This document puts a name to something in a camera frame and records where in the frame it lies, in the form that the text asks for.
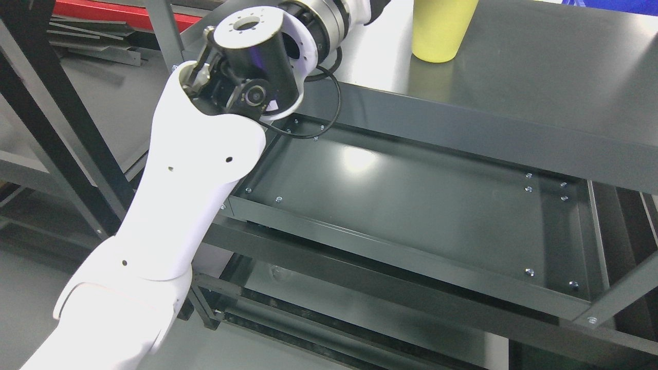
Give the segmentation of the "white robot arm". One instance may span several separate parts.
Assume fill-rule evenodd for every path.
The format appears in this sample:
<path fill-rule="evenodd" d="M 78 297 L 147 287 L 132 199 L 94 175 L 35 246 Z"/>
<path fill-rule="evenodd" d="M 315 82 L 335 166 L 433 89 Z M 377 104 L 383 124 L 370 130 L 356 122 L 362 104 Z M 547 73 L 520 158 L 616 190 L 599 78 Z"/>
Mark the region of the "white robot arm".
<path fill-rule="evenodd" d="M 157 103 L 127 215 L 64 286 L 57 326 L 23 369 L 135 369 L 160 348 L 202 239 L 265 150 L 265 128 L 295 112 L 310 73 L 387 4 L 241 6 L 205 28 L 199 58 L 171 73 Z"/>

